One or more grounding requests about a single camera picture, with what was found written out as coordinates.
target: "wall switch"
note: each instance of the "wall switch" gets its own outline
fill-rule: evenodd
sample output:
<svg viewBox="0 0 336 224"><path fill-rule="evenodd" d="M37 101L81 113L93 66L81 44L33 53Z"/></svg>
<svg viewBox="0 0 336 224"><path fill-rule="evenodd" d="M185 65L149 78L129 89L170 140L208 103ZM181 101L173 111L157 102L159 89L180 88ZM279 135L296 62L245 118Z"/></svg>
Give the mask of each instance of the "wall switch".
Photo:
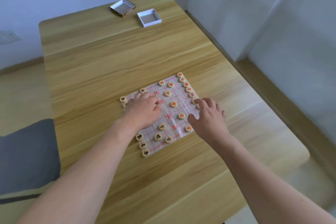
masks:
<svg viewBox="0 0 336 224"><path fill-rule="evenodd" d="M0 31L0 45L10 44L19 40L21 40L21 38L12 30Z"/></svg>

